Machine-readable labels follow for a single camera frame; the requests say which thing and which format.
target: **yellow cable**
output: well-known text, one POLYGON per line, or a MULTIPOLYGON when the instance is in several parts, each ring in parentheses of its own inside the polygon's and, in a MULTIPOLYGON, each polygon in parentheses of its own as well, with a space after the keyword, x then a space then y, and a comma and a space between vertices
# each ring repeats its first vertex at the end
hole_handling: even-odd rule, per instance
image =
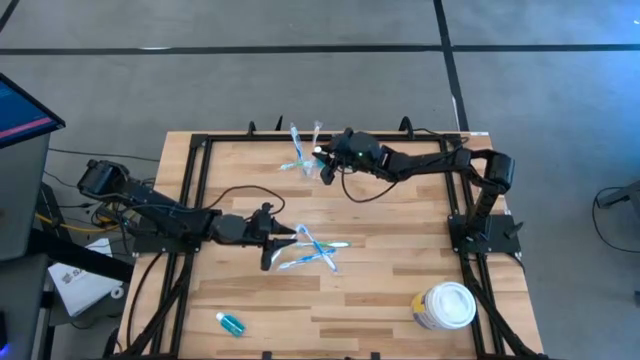
MULTIPOLYGON (((41 221, 46 222, 47 224, 53 224, 53 221, 47 217, 44 217, 38 213, 36 213, 36 218, 38 218, 41 221)), ((81 227, 77 227, 77 226, 73 226, 73 225, 67 225, 67 224, 60 224, 60 226, 62 226, 63 228, 67 228, 69 230, 74 230, 74 231, 79 231, 79 232, 86 232, 86 233, 102 233, 102 232, 107 232, 107 231, 111 231, 114 229, 117 229, 119 225, 113 225, 110 226, 108 228, 104 228, 104 229, 89 229, 89 228, 81 228, 81 227)))

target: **wooden tabletop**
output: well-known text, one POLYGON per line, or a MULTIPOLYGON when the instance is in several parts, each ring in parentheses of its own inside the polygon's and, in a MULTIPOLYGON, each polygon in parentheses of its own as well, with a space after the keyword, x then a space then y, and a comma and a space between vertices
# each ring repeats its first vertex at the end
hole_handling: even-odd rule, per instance
MULTIPOLYGON (((179 198, 191 134, 168 133, 162 153, 155 189, 174 199, 179 198)), ((439 151, 436 144, 426 142, 390 146, 409 154, 439 151)), ((473 134, 466 146, 489 148, 491 140, 486 134, 473 134)), ((325 186, 298 170, 279 170, 281 164, 294 160, 291 142, 215 143, 204 203, 236 185, 261 185, 277 192, 287 202, 277 215, 279 222, 290 227, 305 224, 319 241, 352 243, 351 248, 338 249, 334 257, 339 273, 332 274, 321 261, 263 272, 259 249, 203 244, 195 257, 180 358, 259 358, 263 351, 272 351, 275 358, 369 358, 371 352, 380 352, 383 358, 475 359, 470 327, 425 330, 413 321, 409 306, 413 296, 440 282, 462 283, 446 225, 449 203, 444 175, 415 176, 374 202, 356 204, 345 197, 338 177, 325 186), (226 333, 215 319, 219 311, 240 319, 246 335, 233 338, 226 333)), ((482 173, 484 164, 474 164, 482 173)), ((198 171, 199 165, 189 204, 193 204, 198 171)), ((454 179, 464 209, 460 179, 454 179)), ((345 180, 356 198, 370 197, 389 186, 360 173, 345 180)), ((259 190, 240 190, 229 193, 216 208, 248 216, 265 201, 279 205, 259 190)), ((500 198, 494 212, 503 213, 505 208, 500 198)), ((308 248, 290 248, 279 260, 311 253, 308 248)), ((131 289, 138 287, 152 258, 144 255, 137 260, 131 289)), ((490 255, 488 263, 500 312, 525 344, 542 351, 522 270, 503 255, 490 255)), ((133 317, 134 338, 157 309, 165 264, 163 256, 141 290, 133 317)), ((125 314, 133 293, 129 292, 125 314)), ((164 350, 169 347, 173 313, 167 319, 164 350)), ((481 319, 491 351, 484 311, 481 319)), ((127 316, 123 316, 122 344, 126 325, 127 316)))

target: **computer screen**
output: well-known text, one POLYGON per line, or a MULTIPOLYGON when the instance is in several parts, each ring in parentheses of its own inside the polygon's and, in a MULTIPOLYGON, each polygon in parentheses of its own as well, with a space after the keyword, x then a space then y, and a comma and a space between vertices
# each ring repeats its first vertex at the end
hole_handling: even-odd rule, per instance
POLYGON ((0 74, 0 148, 64 127, 64 121, 0 74))

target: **paper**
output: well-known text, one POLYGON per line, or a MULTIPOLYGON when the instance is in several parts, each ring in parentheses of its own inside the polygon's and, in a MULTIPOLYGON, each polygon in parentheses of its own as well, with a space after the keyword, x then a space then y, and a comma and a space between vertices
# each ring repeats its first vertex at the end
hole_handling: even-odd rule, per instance
MULTIPOLYGON (((87 245, 87 249, 112 256, 107 238, 87 245)), ((60 293, 69 316, 80 314, 111 293, 111 289, 122 285, 122 281, 92 274, 65 264, 50 266, 49 274, 60 293)))

